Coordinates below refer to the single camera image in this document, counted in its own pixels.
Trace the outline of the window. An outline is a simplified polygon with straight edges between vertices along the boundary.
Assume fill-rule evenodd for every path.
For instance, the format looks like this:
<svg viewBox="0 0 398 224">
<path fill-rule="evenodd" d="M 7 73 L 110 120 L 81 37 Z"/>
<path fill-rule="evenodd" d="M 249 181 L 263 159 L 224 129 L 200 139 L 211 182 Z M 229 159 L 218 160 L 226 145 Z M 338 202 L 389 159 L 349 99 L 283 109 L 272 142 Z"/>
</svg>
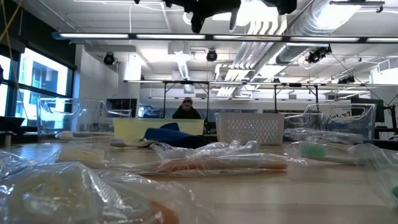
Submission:
<svg viewBox="0 0 398 224">
<path fill-rule="evenodd" d="M 73 71 L 34 50 L 7 57 L 0 50 L 0 116 L 23 118 L 23 126 L 36 126 L 41 98 L 71 95 Z"/>
</svg>

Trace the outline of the person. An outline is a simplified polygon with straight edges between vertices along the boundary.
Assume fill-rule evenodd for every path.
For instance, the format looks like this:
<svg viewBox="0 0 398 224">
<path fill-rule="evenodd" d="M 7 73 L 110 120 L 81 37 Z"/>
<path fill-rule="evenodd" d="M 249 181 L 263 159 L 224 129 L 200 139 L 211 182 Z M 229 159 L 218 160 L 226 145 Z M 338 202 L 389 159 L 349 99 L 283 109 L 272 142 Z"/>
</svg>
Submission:
<svg viewBox="0 0 398 224">
<path fill-rule="evenodd" d="M 177 111 L 172 115 L 173 119 L 201 119 L 199 112 L 193 107 L 193 100 L 189 97 L 182 101 Z"/>
</svg>

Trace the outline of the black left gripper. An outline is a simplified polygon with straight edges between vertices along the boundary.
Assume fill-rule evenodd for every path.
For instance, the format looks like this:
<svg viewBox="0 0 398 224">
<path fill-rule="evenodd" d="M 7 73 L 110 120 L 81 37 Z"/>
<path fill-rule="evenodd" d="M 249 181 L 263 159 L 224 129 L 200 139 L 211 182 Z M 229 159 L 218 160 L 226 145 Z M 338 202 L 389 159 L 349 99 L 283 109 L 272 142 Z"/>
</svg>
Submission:
<svg viewBox="0 0 398 224">
<path fill-rule="evenodd" d="M 205 22 L 199 14 L 221 14 L 231 12 L 229 31 L 233 32 L 237 26 L 238 12 L 241 0 L 164 0 L 167 7 L 181 6 L 184 12 L 192 12 L 191 28 L 194 34 L 199 34 Z"/>
</svg>

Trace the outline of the yellow plastic bin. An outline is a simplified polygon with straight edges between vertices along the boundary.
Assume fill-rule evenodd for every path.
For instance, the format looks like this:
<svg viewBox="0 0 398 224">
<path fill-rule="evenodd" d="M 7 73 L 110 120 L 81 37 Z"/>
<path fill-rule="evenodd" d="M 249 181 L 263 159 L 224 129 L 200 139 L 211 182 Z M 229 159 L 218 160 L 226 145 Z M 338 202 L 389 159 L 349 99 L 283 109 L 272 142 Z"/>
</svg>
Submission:
<svg viewBox="0 0 398 224">
<path fill-rule="evenodd" d="M 203 119 L 114 118 L 114 137 L 127 142 L 135 142 L 144 137 L 148 128 L 160 128 L 169 123 L 177 123 L 181 132 L 202 135 L 205 121 Z"/>
</svg>

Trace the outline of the long ceiling light strip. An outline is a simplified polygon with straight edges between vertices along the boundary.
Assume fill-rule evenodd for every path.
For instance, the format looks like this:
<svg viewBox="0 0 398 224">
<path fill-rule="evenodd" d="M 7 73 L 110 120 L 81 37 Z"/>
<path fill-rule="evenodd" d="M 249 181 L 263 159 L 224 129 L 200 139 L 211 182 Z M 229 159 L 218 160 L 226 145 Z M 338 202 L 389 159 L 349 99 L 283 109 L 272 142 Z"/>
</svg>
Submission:
<svg viewBox="0 0 398 224">
<path fill-rule="evenodd" d="M 64 33 L 54 32 L 57 40 L 197 40 L 230 42 L 284 42 L 330 44 L 398 44 L 398 37 L 296 36 L 296 35 L 225 35 L 225 34 L 135 34 L 135 33 Z"/>
</svg>

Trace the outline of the distant black workstation frame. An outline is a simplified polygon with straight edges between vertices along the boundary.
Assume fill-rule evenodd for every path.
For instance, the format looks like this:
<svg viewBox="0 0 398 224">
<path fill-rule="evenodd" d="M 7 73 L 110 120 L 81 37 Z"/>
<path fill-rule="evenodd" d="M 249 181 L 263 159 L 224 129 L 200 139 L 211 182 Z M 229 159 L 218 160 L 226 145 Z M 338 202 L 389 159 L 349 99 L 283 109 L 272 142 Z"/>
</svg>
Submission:
<svg viewBox="0 0 398 224">
<path fill-rule="evenodd" d="M 301 88 L 301 87 L 314 87 L 313 91 L 309 88 L 309 92 L 315 96 L 315 103 L 319 104 L 319 92 L 318 87 L 321 84 L 309 84 L 309 83 L 275 83 L 275 82 L 209 82 L 209 81 L 195 81 L 195 80 L 123 80 L 124 83 L 162 83 L 164 85 L 164 107 L 163 111 L 165 112 L 165 101 L 166 101 L 166 94 L 167 94 L 167 85 L 169 83 L 174 84 L 181 84 L 181 85 L 206 85 L 206 91 L 210 90 L 211 85 L 227 85 L 227 86 L 241 86 L 241 85 L 256 85 L 256 86 L 271 86 L 274 90 L 274 113 L 278 113 L 279 110 L 277 108 L 277 87 L 291 87 L 291 88 Z"/>
</svg>

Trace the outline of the blue plastic scoop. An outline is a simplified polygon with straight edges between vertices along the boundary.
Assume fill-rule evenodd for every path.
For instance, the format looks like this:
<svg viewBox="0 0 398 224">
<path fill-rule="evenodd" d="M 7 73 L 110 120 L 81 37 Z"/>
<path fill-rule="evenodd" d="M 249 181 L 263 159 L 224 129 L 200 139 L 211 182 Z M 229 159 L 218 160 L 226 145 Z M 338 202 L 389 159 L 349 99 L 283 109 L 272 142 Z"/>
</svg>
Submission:
<svg viewBox="0 0 398 224">
<path fill-rule="evenodd" d="M 192 135 L 181 132 L 178 123 L 168 123 L 160 128 L 148 128 L 144 134 L 147 140 L 166 143 L 173 147 L 196 149 L 210 142 L 202 135 Z"/>
</svg>

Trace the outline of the purple toothbrush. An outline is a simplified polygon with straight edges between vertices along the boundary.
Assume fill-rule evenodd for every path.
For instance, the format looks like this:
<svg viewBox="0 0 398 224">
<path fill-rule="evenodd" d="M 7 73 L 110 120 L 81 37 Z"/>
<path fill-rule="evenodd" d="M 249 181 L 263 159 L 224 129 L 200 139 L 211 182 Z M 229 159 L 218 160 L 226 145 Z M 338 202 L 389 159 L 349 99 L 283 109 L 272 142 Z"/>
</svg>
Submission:
<svg viewBox="0 0 398 224">
<path fill-rule="evenodd" d="M 343 133 L 337 131 L 322 131 L 310 128 L 287 128 L 284 130 L 284 136 L 291 139 L 320 136 L 320 137 L 331 137 L 337 139 L 346 139 L 350 141 L 364 141 L 364 137 L 360 134 Z"/>
<path fill-rule="evenodd" d="M 362 144 L 364 139 L 357 134 L 319 134 L 306 138 L 312 142 L 328 142 L 333 144 L 356 145 Z"/>
</svg>

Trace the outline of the white perforated plastic basket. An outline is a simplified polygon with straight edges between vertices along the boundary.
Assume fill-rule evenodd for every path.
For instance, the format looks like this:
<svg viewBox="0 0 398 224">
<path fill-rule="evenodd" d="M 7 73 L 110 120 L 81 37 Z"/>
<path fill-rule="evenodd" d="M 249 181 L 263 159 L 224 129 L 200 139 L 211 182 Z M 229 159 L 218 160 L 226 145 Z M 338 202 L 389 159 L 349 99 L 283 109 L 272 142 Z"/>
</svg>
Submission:
<svg viewBox="0 0 398 224">
<path fill-rule="evenodd" d="M 279 113 L 216 113 L 216 133 L 220 142 L 239 140 L 246 144 L 282 145 L 284 115 Z"/>
</svg>

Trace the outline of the clear plastic bin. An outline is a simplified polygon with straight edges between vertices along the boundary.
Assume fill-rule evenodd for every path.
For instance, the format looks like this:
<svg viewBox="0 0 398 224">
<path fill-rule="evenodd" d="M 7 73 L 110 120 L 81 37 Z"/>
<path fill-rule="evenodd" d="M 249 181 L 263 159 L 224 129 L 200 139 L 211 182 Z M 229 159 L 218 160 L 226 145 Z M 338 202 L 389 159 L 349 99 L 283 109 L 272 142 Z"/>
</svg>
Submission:
<svg viewBox="0 0 398 224">
<path fill-rule="evenodd" d="M 127 114 L 107 109 L 101 100 L 76 98 L 41 98 L 37 101 L 37 134 L 40 140 L 61 140 L 62 131 L 113 133 L 114 118 L 130 118 Z M 81 140 L 102 141 L 107 139 Z"/>
<path fill-rule="evenodd" d="M 359 103 L 319 103 L 305 107 L 302 114 L 285 118 L 287 128 L 310 128 L 322 131 L 337 131 L 360 134 L 364 141 L 374 138 L 376 105 Z M 306 138 L 287 138 L 291 141 L 306 141 Z"/>
</svg>

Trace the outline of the black monitor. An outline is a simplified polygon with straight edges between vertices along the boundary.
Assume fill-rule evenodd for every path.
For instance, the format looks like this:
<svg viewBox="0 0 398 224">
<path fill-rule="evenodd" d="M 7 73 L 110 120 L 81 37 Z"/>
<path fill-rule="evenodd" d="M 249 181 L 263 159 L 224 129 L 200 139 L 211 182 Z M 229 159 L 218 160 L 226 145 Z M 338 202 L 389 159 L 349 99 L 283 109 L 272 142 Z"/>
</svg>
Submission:
<svg viewBox="0 0 398 224">
<path fill-rule="evenodd" d="M 136 98 L 112 98 L 106 100 L 106 107 L 110 111 L 127 114 L 132 118 L 136 117 L 137 99 Z"/>
<path fill-rule="evenodd" d="M 384 102 L 382 100 L 374 100 L 367 98 L 351 98 L 351 103 L 359 104 L 375 104 L 376 105 L 376 122 L 385 122 L 384 118 Z"/>
</svg>

